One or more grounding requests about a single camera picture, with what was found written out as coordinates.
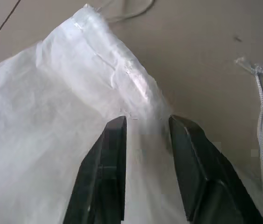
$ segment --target white cord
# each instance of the white cord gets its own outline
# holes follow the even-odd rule
[[[235,63],[242,66],[244,69],[248,70],[250,73],[255,75],[256,83],[259,91],[259,97],[260,97],[260,114],[258,119],[258,126],[257,126],[257,137],[258,137],[258,143],[259,143],[259,149],[260,149],[260,163],[261,163],[261,180],[262,180],[262,188],[263,188],[263,89],[261,86],[261,81],[259,76],[263,76],[263,67],[260,65],[254,65],[252,66],[247,60],[242,57],[238,58]]]
[[[103,9],[107,8],[113,1],[114,0],[109,0],[102,7],[98,8],[97,11],[101,12]],[[114,16],[114,17],[111,17],[111,18],[107,18],[107,21],[108,22],[118,22],[118,21],[121,21],[121,20],[126,20],[126,19],[129,19],[129,18],[136,17],[138,15],[141,15],[142,13],[144,13],[148,9],[150,9],[150,7],[154,4],[154,1],[155,0],[149,0],[149,3],[145,7],[143,7],[139,11],[137,11],[137,12],[128,13],[128,14],[124,14],[124,15],[118,15],[118,16]]]

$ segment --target white plastic bag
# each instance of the white plastic bag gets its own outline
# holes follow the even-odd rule
[[[91,7],[0,63],[0,223],[62,223],[81,161],[127,116],[125,223],[187,223],[156,82]]]

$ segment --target crumpled plastic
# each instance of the crumpled plastic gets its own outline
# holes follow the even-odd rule
[[[155,80],[85,6],[0,63],[0,223],[62,223],[78,168],[127,117],[125,223],[187,223]]]

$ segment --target plastic bag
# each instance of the plastic bag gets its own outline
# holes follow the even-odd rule
[[[156,82],[84,7],[0,63],[0,223],[62,223],[81,161],[127,116],[125,223],[187,223]]]

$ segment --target beige floor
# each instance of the beige floor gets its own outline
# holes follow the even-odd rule
[[[3,22],[16,1],[0,1]],[[0,31],[0,61],[44,39],[85,3],[21,0]],[[144,15],[111,29],[156,79],[175,113],[198,122],[238,168],[259,179],[257,88],[234,60],[263,63],[263,1],[156,0]]]

